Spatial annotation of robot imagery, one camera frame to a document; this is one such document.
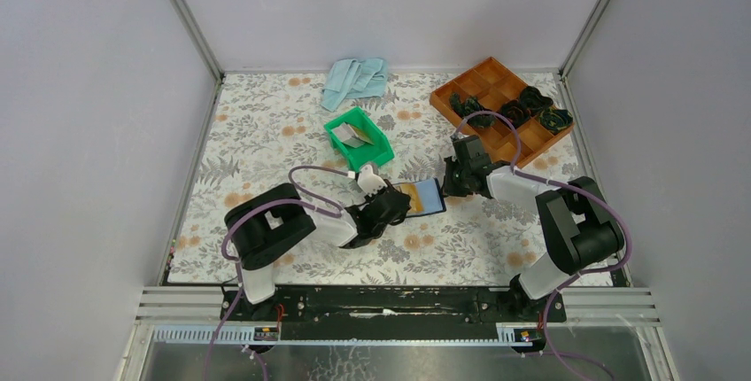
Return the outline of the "gold credit card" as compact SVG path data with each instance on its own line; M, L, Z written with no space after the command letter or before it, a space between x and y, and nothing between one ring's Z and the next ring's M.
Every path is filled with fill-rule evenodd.
M401 186L401 190L410 197L410 210L408 214L411 216L421 214L424 211L424 206L418 187L414 183L405 183Z

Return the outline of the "black card holder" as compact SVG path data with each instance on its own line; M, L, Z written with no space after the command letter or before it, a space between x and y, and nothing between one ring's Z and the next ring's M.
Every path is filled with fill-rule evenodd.
M440 214L446 211L445 199L441 193L440 185L437 178L425 179L417 182L405 182L414 183L420 192L420 197L424 206L424 211L421 214L414 214L411 216L406 213L407 218L423 217L433 214ZM401 193L401 186L405 183L394 184L394 188Z

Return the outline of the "green plastic bin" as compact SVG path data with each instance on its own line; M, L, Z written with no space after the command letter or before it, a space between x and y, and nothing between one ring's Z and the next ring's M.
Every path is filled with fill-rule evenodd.
M364 130L373 140L373 145L365 145L360 148L350 148L343 145L333 134L332 129L342 123L350 123L357 128ZM366 163L375 163L382 167L384 164L394 159L394 151L388 137L376 126L368 115L359 107L354 107L348 112L339 115L334 120L324 125L332 147L346 160L347 166L354 171L358 171Z

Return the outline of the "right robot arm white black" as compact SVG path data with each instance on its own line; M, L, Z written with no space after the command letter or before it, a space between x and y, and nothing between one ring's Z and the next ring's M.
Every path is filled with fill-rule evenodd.
M509 283L507 306L516 319L529 321L542 310L543 298L626 246L623 230L592 178L568 183L538 179L508 162L491 161L477 136L455 137L453 150L445 158L446 196L480 195L538 216L546 251Z

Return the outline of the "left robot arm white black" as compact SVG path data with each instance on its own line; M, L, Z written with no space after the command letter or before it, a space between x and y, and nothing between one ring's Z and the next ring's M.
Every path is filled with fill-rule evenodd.
M339 217L301 199L292 183L282 183L230 210L225 218L228 240L237 253L240 306L252 319L262 320L275 307L274 263L304 239L321 240L336 248L370 244L386 229L406 219L411 198L390 184L366 197L361 206L346 207Z

